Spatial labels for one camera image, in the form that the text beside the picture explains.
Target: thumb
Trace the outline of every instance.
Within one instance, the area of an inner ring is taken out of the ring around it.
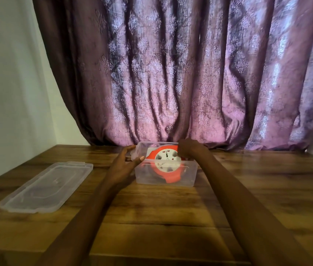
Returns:
[[[138,157],[136,159],[134,159],[133,161],[131,161],[130,163],[127,164],[127,168],[128,170],[133,170],[134,168],[136,168],[139,164],[142,163],[142,161],[145,160],[144,156]]]

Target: person's right arm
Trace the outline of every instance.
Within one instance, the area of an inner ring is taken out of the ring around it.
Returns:
[[[313,258],[213,154],[195,140],[179,141],[178,154],[194,158],[207,176],[239,244],[255,266],[313,266]]]

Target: plastic container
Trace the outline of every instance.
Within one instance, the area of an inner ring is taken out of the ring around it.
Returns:
[[[93,167],[85,162],[55,163],[0,201],[0,208],[17,213],[54,212],[73,194]]]
[[[198,164],[196,161],[181,160],[175,153],[176,149],[177,143],[139,142],[131,151],[131,159],[139,156],[146,159],[135,169],[137,183],[192,187]],[[165,160],[166,154],[169,154],[168,160]]]

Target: wood grain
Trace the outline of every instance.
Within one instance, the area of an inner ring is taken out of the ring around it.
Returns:
[[[118,147],[55,146],[0,176],[0,200],[55,162],[84,161],[94,170],[51,214],[0,210],[0,265],[33,265],[83,206]],[[313,256],[313,155],[222,152],[214,155]],[[237,243],[203,172],[193,188],[132,183],[112,202],[86,265],[238,265]]]

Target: patterned curtain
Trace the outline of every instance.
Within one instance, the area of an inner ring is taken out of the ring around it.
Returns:
[[[33,1],[89,143],[313,141],[313,0]]]

